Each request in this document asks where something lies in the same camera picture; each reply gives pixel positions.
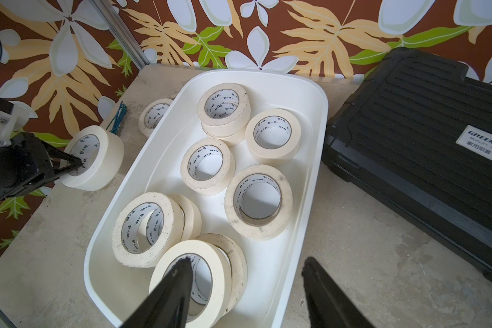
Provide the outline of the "white plastic storage box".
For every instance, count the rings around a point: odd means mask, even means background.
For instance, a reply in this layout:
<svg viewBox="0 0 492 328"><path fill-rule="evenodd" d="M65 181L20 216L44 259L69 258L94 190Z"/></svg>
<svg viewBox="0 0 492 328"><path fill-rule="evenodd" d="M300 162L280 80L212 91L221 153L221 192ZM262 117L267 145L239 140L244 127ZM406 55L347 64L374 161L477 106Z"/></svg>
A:
<svg viewBox="0 0 492 328"><path fill-rule="evenodd" d="M241 236L228 223L224 195L202 196L182 181L180 163L188 148L204 137L196 107L203 93L220 83L238 83L250 97L253 113L272 108L294 114L302 128L296 156L280 167L293 193L288 227L270 241ZM126 91L127 105L174 95L169 112L150 137L125 127L124 180L113 196L87 249L84 279L99 310L119 327L148 294L151 269L120 264L112 250L116 218L134 198L147 191L178 193L192 199L202 212L202 229L229 236L245 253L248 283L244 296L218 327L279 327L291 294L308 226L325 136L328 101L313 81L295 75L261 71L192 70L188 77L165 73L154 66L142 71Z"/></svg>

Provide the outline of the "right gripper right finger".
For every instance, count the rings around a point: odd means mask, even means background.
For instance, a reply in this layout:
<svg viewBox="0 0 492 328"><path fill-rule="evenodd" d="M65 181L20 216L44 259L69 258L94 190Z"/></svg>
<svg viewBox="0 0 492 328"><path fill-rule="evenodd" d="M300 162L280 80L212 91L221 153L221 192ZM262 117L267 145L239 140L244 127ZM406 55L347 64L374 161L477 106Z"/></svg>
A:
<svg viewBox="0 0 492 328"><path fill-rule="evenodd" d="M302 277L311 327L373 326L315 258L305 260Z"/></svg>

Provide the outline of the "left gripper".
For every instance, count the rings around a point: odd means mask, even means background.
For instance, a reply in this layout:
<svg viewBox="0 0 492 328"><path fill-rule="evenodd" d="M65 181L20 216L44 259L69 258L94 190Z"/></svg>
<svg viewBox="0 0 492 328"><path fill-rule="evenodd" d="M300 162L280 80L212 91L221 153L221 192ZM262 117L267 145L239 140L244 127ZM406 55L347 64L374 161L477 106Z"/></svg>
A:
<svg viewBox="0 0 492 328"><path fill-rule="evenodd" d="M27 195L82 165L79 157L33 133L19 133L10 146L0 147L0 201Z"/></svg>

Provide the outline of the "masking tape roll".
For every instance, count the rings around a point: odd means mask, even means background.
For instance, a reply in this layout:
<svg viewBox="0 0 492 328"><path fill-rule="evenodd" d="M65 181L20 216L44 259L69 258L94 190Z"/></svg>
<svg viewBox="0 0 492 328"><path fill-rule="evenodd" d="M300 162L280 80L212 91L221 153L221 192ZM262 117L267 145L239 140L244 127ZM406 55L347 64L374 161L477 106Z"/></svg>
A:
<svg viewBox="0 0 492 328"><path fill-rule="evenodd" d="M250 121L248 93L237 83L218 84L203 94L198 103L197 114L202 126L211 135L233 135Z"/></svg>
<svg viewBox="0 0 492 328"><path fill-rule="evenodd" d="M269 165L250 165L231 180L224 198L230 225L242 236L266 241L291 220L293 194L286 177Z"/></svg>
<svg viewBox="0 0 492 328"><path fill-rule="evenodd" d="M119 214L112 234L112 248L119 263L150 268L183 236L185 219L180 206L157 192L129 202Z"/></svg>
<svg viewBox="0 0 492 328"><path fill-rule="evenodd" d="M246 130L246 125L238 132L232 134L232 135L228 135L228 136L225 136L225 137L217 137L215 135L212 135L211 133L209 133L207 131L207 128L206 128L206 125L204 123L201 123L201 127L202 127L202 130L210 137L210 138L214 138L214 139L220 139L221 141L223 141L228 147L232 147L232 146L235 146L237 144L239 144L240 142L242 142L245 138L245 130Z"/></svg>
<svg viewBox="0 0 492 328"><path fill-rule="evenodd" d="M301 124L285 109L268 109L254 116L245 130L250 154L260 163L279 166L289 162L299 150Z"/></svg>
<svg viewBox="0 0 492 328"><path fill-rule="evenodd" d="M197 205L189 198L180 194L169 194L169 198L180 206L184 215L184 228L181 241L195 239L202 231L202 216Z"/></svg>
<svg viewBox="0 0 492 328"><path fill-rule="evenodd" d="M81 165L60 177L60 183L74 189L97 191L117 174L124 158L124 144L100 126L79 131L64 152L81 160Z"/></svg>
<svg viewBox="0 0 492 328"><path fill-rule="evenodd" d="M187 327L212 327L233 310L247 284L247 262L239 245L229 237L205 234L181 241L160 259L150 280L149 291L159 285L180 260L191 261L194 275L190 292Z"/></svg>
<svg viewBox="0 0 492 328"><path fill-rule="evenodd" d="M154 129L168 112L173 103L172 99L160 98L151 102L139 117L139 130L146 137L150 137Z"/></svg>
<svg viewBox="0 0 492 328"><path fill-rule="evenodd" d="M203 139L184 154L180 173L187 187L201 195L216 195L232 180L235 158L229 147L219 139Z"/></svg>

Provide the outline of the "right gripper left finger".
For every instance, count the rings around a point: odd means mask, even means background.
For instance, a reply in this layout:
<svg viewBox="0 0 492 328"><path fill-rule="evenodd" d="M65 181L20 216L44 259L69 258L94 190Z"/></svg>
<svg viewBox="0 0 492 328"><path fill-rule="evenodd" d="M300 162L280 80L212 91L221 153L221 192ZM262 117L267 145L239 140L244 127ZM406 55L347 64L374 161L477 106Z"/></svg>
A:
<svg viewBox="0 0 492 328"><path fill-rule="evenodd" d="M121 328L185 327L192 281L191 261L183 258L168 271Z"/></svg>

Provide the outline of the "black plastic tool case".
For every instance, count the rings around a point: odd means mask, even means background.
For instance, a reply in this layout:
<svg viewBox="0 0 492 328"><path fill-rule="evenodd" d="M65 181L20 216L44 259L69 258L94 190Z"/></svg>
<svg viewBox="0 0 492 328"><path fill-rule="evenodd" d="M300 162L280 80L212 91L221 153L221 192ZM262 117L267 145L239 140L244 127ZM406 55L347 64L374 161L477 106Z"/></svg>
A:
<svg viewBox="0 0 492 328"><path fill-rule="evenodd" d="M322 160L492 282L492 84L397 48L327 122Z"/></svg>

